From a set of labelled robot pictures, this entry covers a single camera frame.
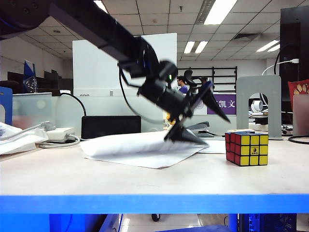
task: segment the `paper sheet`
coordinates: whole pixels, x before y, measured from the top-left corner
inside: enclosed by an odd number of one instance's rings
[[[213,153],[213,154],[225,154],[225,140],[207,140],[209,147],[200,150],[198,153]]]
[[[167,131],[108,135],[81,142],[85,158],[147,168],[174,165],[205,146],[164,141]]]
[[[0,141],[0,155],[29,151],[36,148],[35,143],[46,140],[48,140],[46,132],[36,128],[12,139]]]

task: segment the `rubik's cube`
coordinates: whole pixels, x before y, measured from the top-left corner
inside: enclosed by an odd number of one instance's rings
[[[225,133],[226,159],[238,166],[268,163],[268,135],[248,132]]]

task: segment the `air vent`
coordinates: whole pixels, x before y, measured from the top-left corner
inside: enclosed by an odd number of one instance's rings
[[[254,40],[256,37],[258,37],[260,34],[237,34],[233,40],[247,40],[251,41]]]
[[[202,7],[198,13],[197,20],[195,24],[204,24],[205,19],[207,18],[211,8],[216,0],[204,0]]]

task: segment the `robotic arm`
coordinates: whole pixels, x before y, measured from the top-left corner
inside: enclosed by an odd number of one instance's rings
[[[167,82],[177,76],[177,67],[169,61],[159,62],[150,44],[142,37],[134,37],[92,0],[3,0],[0,2],[0,39],[34,29],[49,15],[118,60],[118,66],[132,78],[146,77],[138,94],[169,112],[171,121],[176,120],[165,139],[202,143],[183,128],[184,120],[192,117],[201,100],[215,105],[213,110],[228,120],[213,102],[211,82],[202,85],[196,95],[184,96],[169,88]]]

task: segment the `floor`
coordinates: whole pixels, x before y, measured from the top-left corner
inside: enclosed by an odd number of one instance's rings
[[[120,232],[159,232],[203,225],[227,225],[227,214],[161,214],[154,222],[150,214],[124,214]],[[309,232],[309,214],[297,215],[297,231]]]

